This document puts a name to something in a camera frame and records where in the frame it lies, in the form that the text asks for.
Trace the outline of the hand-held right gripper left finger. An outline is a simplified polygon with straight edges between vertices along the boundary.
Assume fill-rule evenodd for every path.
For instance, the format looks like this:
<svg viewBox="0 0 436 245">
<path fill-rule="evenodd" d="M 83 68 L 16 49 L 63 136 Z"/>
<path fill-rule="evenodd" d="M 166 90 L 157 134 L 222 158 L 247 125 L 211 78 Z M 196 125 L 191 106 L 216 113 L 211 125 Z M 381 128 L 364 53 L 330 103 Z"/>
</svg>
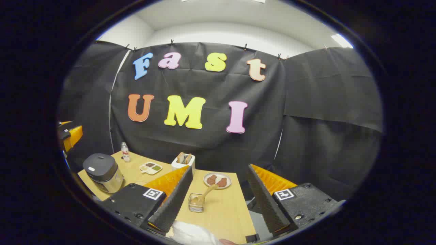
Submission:
<svg viewBox="0 0 436 245">
<path fill-rule="evenodd" d="M 144 186 L 130 183 L 101 204 L 129 224 L 165 235 L 181 209 L 192 180 L 192 166 L 186 165 Z"/>
</svg>

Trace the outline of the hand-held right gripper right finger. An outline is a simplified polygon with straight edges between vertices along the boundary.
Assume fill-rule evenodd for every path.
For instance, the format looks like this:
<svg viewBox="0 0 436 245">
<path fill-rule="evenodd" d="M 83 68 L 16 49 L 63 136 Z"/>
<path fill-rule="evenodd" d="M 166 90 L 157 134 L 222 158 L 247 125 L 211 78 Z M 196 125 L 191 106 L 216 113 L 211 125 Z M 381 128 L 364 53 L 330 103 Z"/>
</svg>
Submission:
<svg viewBox="0 0 436 245">
<path fill-rule="evenodd" d="M 346 202 L 315 183 L 296 183 L 261 166 L 249 164 L 246 180 L 266 228 L 275 236 L 304 229 Z"/>
</svg>

